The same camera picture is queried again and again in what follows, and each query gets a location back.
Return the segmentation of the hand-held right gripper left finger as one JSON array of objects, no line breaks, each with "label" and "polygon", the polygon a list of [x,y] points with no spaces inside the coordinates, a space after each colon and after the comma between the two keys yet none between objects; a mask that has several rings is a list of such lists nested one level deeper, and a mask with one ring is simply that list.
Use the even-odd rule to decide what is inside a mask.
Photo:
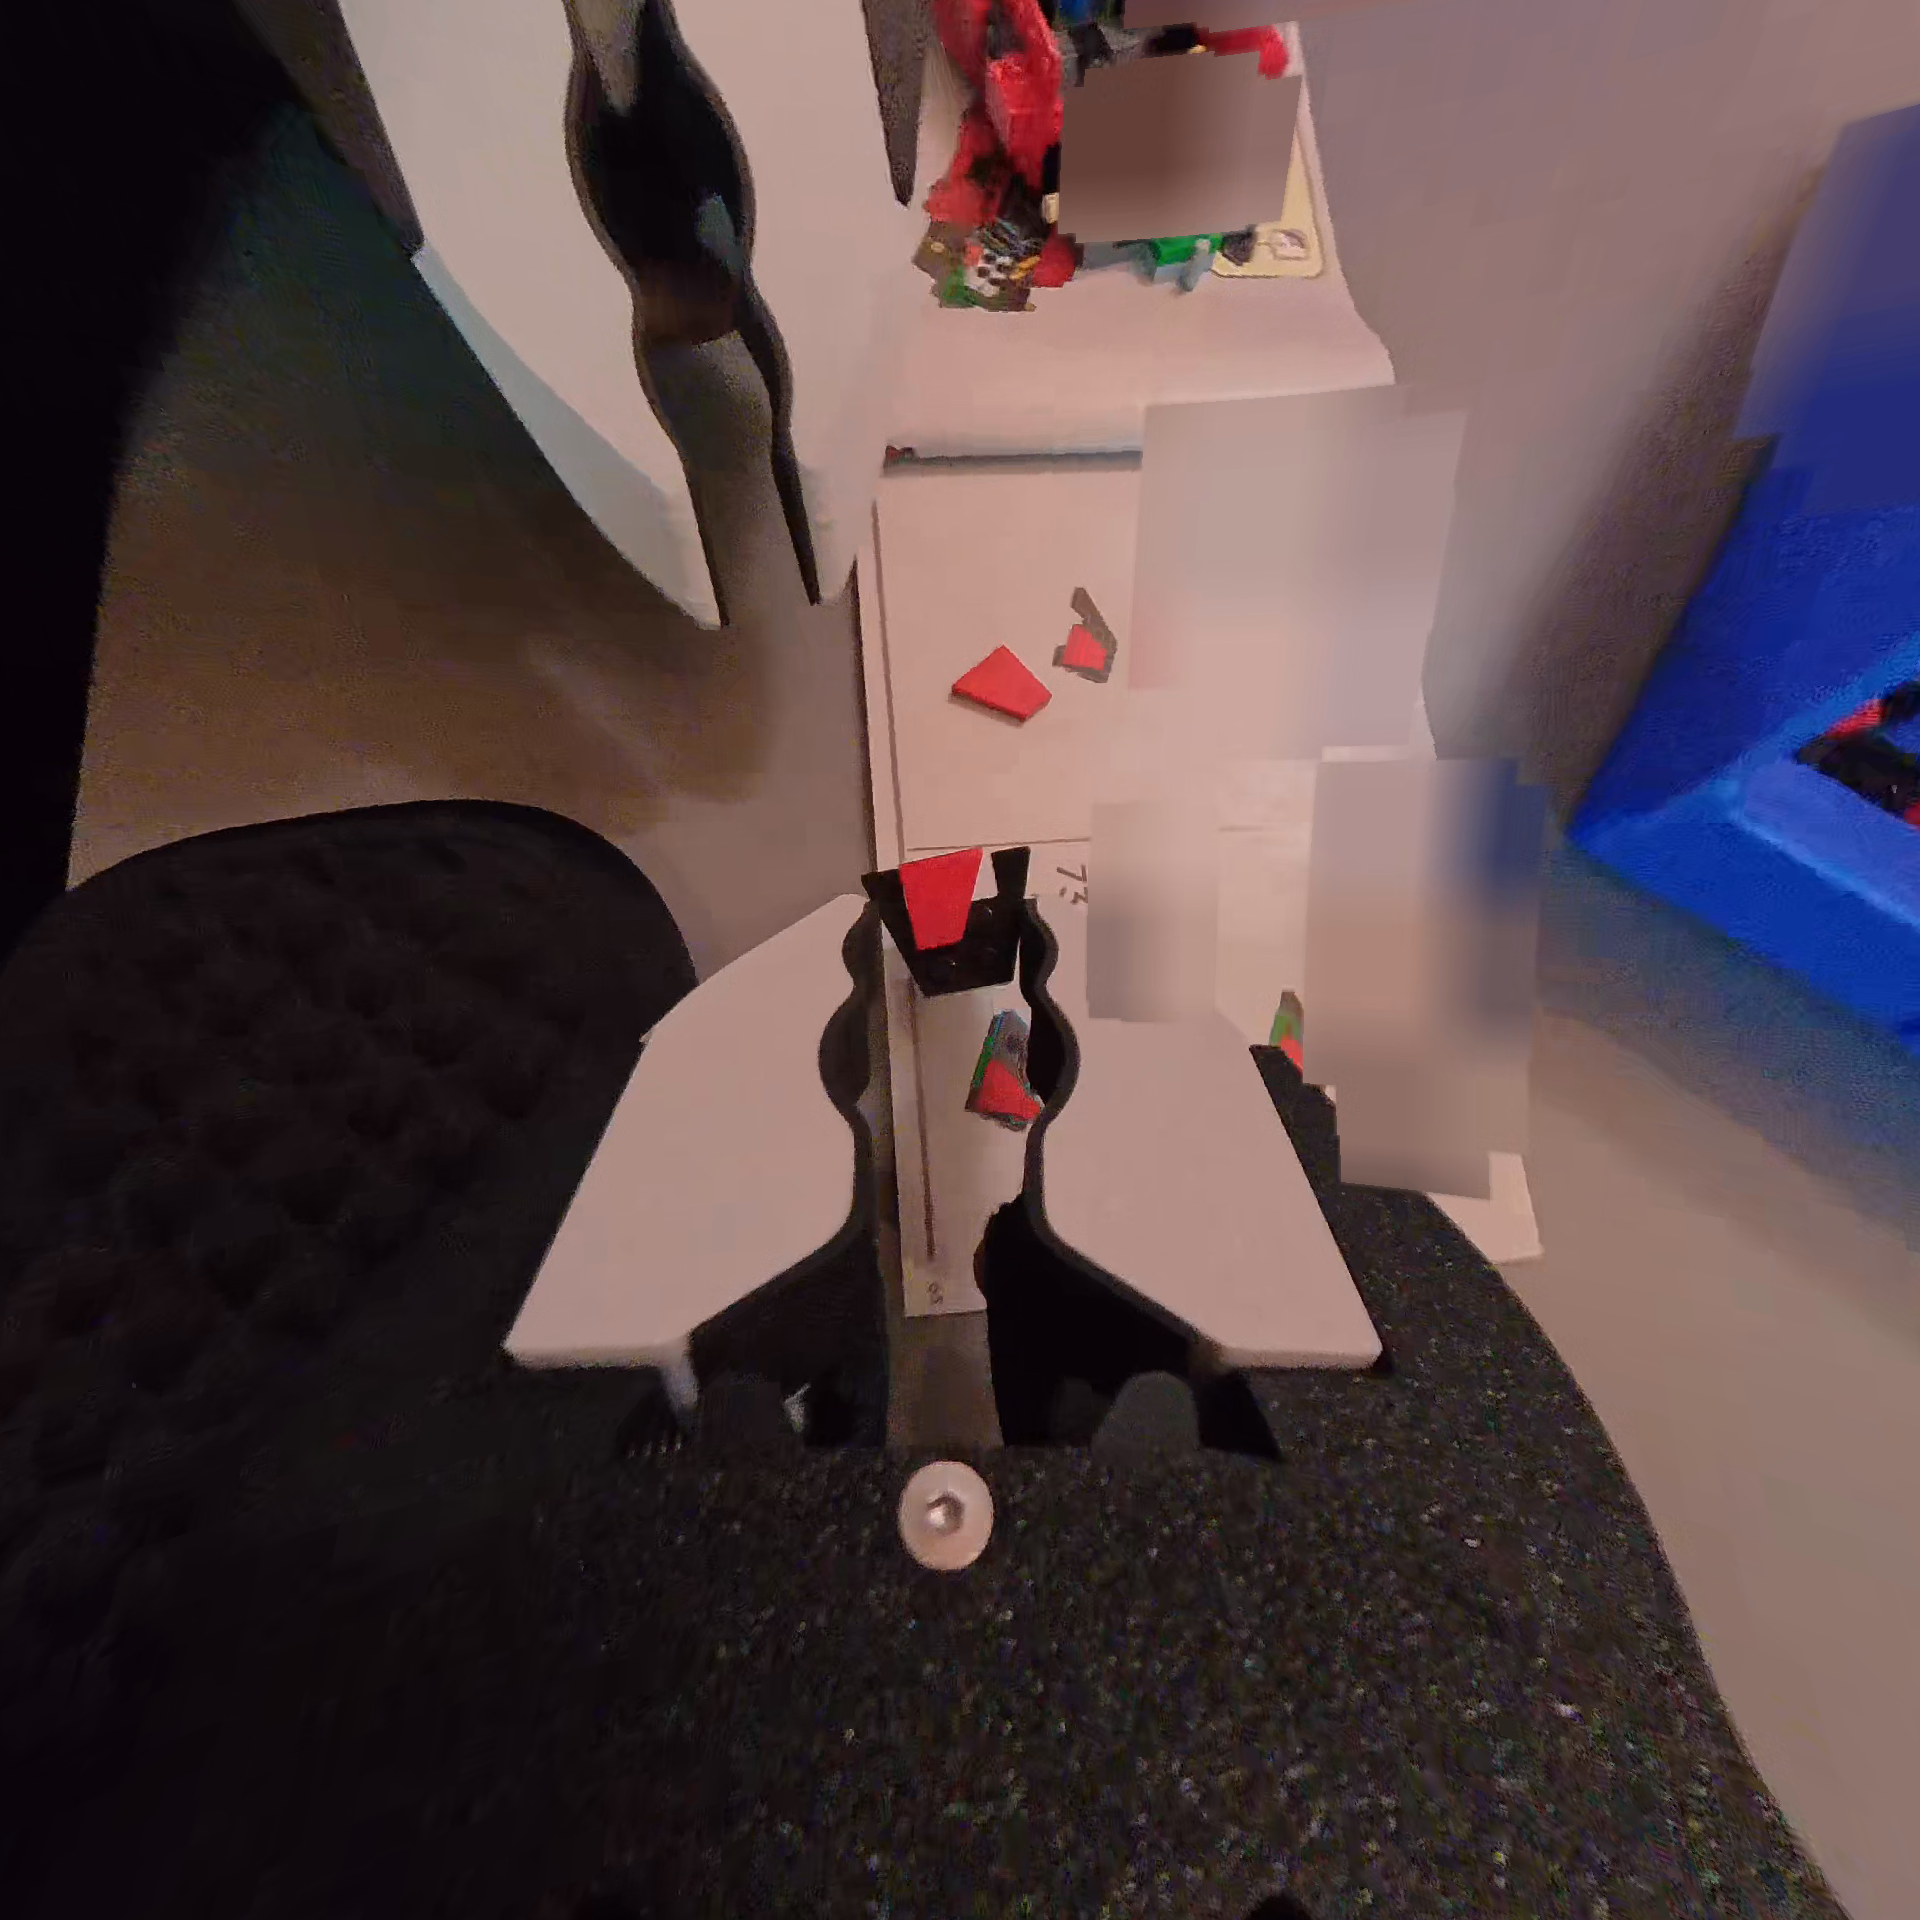
[{"label": "hand-held right gripper left finger", "polygon": [[653,1027],[505,1338],[529,1369],[794,1394],[882,1371],[872,1007],[881,918],[840,896]]}]

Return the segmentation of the black toy brick plate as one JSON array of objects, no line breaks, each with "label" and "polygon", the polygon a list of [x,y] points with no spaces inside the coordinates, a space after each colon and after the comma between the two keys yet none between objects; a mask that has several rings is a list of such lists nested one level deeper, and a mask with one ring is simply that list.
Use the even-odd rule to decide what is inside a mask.
[{"label": "black toy brick plate", "polygon": [[879,905],[881,921],[895,938],[922,994],[944,996],[996,988],[1015,976],[1026,872],[1028,848],[1001,848],[992,855],[984,851],[968,939],[935,954],[922,954],[913,946],[897,870],[867,873],[861,890]]}]

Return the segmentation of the black and red toy parts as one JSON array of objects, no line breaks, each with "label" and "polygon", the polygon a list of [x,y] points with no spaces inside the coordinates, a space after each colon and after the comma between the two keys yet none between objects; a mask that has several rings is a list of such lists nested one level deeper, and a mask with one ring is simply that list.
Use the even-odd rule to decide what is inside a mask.
[{"label": "black and red toy parts", "polygon": [[1855,708],[1795,760],[1917,827],[1917,684],[1903,684]]}]

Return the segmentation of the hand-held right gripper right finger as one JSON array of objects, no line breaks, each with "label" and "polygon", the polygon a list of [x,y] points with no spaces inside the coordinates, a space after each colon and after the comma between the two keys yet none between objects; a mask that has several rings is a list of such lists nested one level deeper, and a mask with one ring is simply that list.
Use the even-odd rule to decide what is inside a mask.
[{"label": "hand-held right gripper right finger", "polygon": [[1021,905],[1021,1190],[980,1243],[996,1374],[1362,1374],[1384,1340],[1253,1050],[1216,1014],[1088,1008],[1087,908]]}]

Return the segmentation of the blue plastic bin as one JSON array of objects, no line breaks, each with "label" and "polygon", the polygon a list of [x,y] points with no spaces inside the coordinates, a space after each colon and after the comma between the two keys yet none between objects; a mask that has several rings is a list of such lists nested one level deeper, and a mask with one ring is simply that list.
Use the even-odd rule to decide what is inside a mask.
[{"label": "blue plastic bin", "polygon": [[1736,433],[1761,465],[1569,840],[1915,1055],[1915,827],[1795,760],[1915,682],[1915,106],[1837,136]]}]

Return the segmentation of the white building instruction booklet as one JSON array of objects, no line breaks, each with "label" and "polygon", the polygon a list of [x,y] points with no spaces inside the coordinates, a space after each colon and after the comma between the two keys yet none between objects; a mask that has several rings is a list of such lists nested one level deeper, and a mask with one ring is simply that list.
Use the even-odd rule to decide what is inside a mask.
[{"label": "white building instruction booklet", "polygon": [[[1028,848],[1028,896],[1068,921],[1072,1007],[1087,1000],[1093,780],[1121,720],[1136,507],[1136,451],[899,462],[881,479],[855,566],[881,867],[980,846],[977,898],[992,898],[992,852]],[[1079,593],[1121,642],[1107,682],[1051,662],[1079,644]],[[954,695],[1000,648],[1042,684],[1034,715]],[[1220,778],[1209,1063],[1227,1025],[1239,1046],[1272,1043],[1298,1063],[1313,815],[1320,776],[1341,755],[1367,758],[1247,761]],[[968,1102],[992,1022],[1028,1020],[1017,978],[928,1000],[889,945],[884,1015],[904,1307],[985,1313],[977,1255],[992,1214],[1017,1200],[1028,1127]],[[1483,1199],[1429,1199],[1490,1264],[1538,1260],[1523,1155],[1493,1152],[1483,1183]]]}]

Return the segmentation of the pile of mixed toy bricks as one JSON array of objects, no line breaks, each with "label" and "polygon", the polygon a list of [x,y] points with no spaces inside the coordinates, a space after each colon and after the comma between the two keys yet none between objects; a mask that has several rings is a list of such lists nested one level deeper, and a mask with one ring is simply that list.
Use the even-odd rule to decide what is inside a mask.
[{"label": "pile of mixed toy bricks", "polygon": [[952,159],[924,200],[917,268],[955,314],[1021,314],[1065,288],[1088,242],[1063,227],[1065,111],[1095,73],[1139,62],[1239,59],[1260,83],[1298,81],[1293,38],[1229,6],[937,3],[931,30],[964,87]]}]

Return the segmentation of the black dimpled pad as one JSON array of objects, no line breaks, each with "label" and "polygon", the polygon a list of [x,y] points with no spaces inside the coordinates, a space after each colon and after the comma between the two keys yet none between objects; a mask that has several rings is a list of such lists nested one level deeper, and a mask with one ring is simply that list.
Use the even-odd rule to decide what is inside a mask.
[{"label": "black dimpled pad", "polygon": [[488,1369],[695,978],[633,862],[533,808],[84,880],[4,966],[4,1444],[79,1482],[308,1376]]}]

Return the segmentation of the red wedge toy brick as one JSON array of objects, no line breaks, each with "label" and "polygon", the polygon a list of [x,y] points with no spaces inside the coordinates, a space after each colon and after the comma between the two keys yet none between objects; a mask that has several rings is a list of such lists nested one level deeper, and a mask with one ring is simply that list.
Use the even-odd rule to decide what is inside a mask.
[{"label": "red wedge toy brick", "polygon": [[920,954],[941,954],[968,939],[984,858],[984,848],[961,848],[909,859],[897,872]]},{"label": "red wedge toy brick", "polygon": [[952,697],[961,707],[1021,727],[1049,707],[1051,694],[1019,655],[996,644],[952,684]]}]

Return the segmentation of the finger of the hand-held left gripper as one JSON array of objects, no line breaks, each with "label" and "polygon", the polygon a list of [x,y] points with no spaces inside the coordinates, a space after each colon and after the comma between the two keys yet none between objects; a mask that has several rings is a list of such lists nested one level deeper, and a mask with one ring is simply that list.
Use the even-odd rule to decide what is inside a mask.
[{"label": "finger of the hand-held left gripper", "polygon": [[663,34],[717,115],[741,191],[738,332],[811,603],[848,584],[922,276],[922,10],[674,3]]},{"label": "finger of the hand-held left gripper", "polygon": [[560,3],[245,3],[564,491],[652,587],[725,625],[633,284],[572,151],[587,59]]}]

